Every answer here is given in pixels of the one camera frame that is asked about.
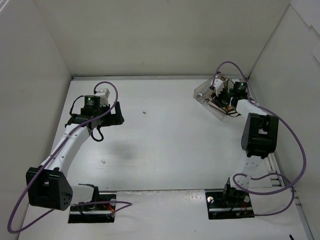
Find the yellow needle nose pliers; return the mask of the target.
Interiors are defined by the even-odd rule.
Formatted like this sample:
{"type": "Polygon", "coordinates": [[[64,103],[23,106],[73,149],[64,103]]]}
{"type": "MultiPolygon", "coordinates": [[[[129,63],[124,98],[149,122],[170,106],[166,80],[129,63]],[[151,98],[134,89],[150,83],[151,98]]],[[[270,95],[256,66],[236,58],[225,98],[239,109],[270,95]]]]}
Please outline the yellow needle nose pliers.
{"type": "Polygon", "coordinates": [[[225,111],[228,113],[228,112],[232,112],[232,111],[235,111],[235,108],[231,105],[227,105],[225,107],[225,111]]]}

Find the large silver ratchet wrench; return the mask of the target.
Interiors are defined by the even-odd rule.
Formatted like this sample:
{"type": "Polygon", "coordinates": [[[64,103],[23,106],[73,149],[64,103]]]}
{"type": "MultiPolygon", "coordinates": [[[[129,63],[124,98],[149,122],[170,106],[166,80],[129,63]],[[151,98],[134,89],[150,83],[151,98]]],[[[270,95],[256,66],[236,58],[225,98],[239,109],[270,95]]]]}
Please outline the large silver ratchet wrench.
{"type": "Polygon", "coordinates": [[[199,87],[197,87],[194,92],[194,98],[197,101],[200,101],[204,94],[206,93],[207,90],[210,89],[210,87],[213,84],[214,79],[216,79],[217,77],[219,77],[221,75],[221,72],[218,71],[215,75],[213,75],[212,77],[210,77],[206,82],[204,82],[202,85],[200,85],[199,87]]]}

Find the dark hex key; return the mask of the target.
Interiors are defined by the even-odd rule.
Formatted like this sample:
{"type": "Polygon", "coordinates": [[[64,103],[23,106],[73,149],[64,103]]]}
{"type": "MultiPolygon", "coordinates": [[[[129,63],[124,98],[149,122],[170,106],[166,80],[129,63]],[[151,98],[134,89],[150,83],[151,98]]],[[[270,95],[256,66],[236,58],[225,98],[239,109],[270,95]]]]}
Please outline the dark hex key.
{"type": "Polygon", "coordinates": [[[209,99],[205,100],[206,103],[208,104],[208,106],[222,114],[226,114],[226,111],[224,109],[219,108],[217,105],[215,105],[212,101],[210,101],[209,99]]]}

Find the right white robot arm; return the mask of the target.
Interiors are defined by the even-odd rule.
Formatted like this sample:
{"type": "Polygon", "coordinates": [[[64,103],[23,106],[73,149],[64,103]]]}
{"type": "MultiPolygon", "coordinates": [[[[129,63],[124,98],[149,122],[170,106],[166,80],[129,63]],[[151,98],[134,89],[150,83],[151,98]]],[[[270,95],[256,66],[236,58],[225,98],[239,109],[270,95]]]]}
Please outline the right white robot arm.
{"type": "Polygon", "coordinates": [[[228,178],[221,200],[227,206],[233,206],[247,195],[242,189],[247,189],[249,183],[262,160],[276,150],[278,139],[279,118],[267,114],[248,98],[248,85],[245,82],[235,81],[231,87],[231,79],[219,86],[216,102],[227,113],[235,111],[239,117],[245,117],[246,122],[240,145],[245,156],[240,159],[238,168],[228,178]]]}

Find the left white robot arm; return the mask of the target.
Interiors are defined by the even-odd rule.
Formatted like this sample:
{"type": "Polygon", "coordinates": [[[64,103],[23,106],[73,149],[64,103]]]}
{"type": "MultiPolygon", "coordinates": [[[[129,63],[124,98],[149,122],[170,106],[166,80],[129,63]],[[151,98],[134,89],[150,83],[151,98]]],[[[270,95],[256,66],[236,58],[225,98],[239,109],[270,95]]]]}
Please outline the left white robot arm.
{"type": "Polygon", "coordinates": [[[65,132],[49,157],[26,172],[29,204],[34,207],[64,211],[82,203],[94,210],[100,204],[99,188],[89,183],[70,185],[67,176],[72,161],[93,130],[124,123],[118,101],[108,103],[105,95],[85,95],[80,113],[70,114],[65,132]]]}

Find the clear plastic organizer container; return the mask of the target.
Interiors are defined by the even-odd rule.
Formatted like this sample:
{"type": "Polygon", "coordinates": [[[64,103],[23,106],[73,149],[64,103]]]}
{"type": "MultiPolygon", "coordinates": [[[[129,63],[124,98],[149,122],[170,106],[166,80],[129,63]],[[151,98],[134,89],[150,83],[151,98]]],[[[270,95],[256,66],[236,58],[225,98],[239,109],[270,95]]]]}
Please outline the clear plastic organizer container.
{"type": "Polygon", "coordinates": [[[236,101],[233,98],[233,86],[238,81],[218,71],[215,79],[210,77],[193,91],[193,98],[221,121],[225,117],[239,117],[241,114],[232,105],[236,101]]]}

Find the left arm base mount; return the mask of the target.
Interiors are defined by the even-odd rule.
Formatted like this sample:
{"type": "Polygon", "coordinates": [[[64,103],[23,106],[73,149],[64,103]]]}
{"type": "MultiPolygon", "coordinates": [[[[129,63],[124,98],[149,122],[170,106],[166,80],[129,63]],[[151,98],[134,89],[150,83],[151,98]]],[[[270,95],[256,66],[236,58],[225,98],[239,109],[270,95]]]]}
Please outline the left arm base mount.
{"type": "Polygon", "coordinates": [[[117,195],[100,191],[93,184],[78,184],[72,187],[73,195],[69,208],[69,224],[113,223],[117,195]]]}

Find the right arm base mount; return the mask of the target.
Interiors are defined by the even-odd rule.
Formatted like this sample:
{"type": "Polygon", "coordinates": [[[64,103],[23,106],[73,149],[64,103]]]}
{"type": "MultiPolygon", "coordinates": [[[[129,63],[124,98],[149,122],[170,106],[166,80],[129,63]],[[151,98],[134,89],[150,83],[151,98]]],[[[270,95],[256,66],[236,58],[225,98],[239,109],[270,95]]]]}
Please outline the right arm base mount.
{"type": "Polygon", "coordinates": [[[231,186],[228,179],[223,189],[206,190],[206,206],[209,220],[254,218],[249,194],[231,186]]]}

